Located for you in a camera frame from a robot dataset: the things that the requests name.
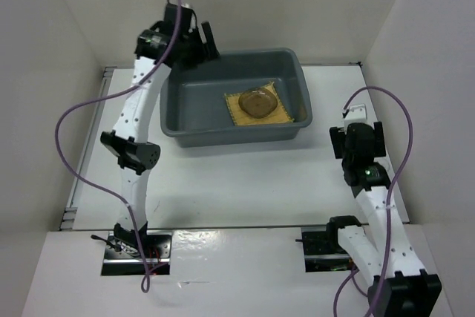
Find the bamboo mat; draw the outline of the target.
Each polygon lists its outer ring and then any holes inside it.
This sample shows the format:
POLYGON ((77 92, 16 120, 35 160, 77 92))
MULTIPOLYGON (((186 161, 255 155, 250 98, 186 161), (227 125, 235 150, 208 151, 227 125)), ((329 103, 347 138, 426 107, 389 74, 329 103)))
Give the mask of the bamboo mat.
POLYGON ((291 123, 273 81, 237 94, 225 94, 226 106, 236 126, 291 123))

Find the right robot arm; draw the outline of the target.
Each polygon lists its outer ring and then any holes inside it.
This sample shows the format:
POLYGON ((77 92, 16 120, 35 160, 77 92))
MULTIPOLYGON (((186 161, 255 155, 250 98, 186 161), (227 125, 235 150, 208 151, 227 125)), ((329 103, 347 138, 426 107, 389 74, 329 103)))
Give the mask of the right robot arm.
POLYGON ((368 285, 370 315, 429 316, 442 283, 438 275, 428 273, 413 249, 392 201, 390 177, 377 162, 386 154, 381 122, 332 127, 330 139, 371 235, 352 215, 333 217, 327 224, 327 248, 345 251, 356 264, 368 285))

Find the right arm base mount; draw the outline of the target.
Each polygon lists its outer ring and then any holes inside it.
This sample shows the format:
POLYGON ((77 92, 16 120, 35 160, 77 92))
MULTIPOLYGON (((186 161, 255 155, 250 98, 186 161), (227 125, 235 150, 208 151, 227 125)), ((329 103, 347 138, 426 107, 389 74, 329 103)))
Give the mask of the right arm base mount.
POLYGON ((295 241, 303 249, 306 272, 350 271, 353 267, 351 257, 332 244, 324 226, 302 227, 295 241))

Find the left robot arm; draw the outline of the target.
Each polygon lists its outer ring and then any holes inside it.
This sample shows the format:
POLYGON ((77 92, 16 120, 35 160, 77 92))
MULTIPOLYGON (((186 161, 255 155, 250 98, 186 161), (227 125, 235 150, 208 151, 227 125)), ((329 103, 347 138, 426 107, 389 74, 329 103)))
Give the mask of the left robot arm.
POLYGON ((138 36, 132 91, 126 95, 113 128, 100 136, 101 144, 117 158, 120 195, 125 199, 125 208, 114 225, 114 238, 134 258, 148 248, 146 192, 161 152, 157 144, 149 142, 148 132, 163 83, 174 67, 185 70, 219 57, 209 23, 202 26, 203 36, 196 13, 188 5, 166 5, 163 20, 138 36))

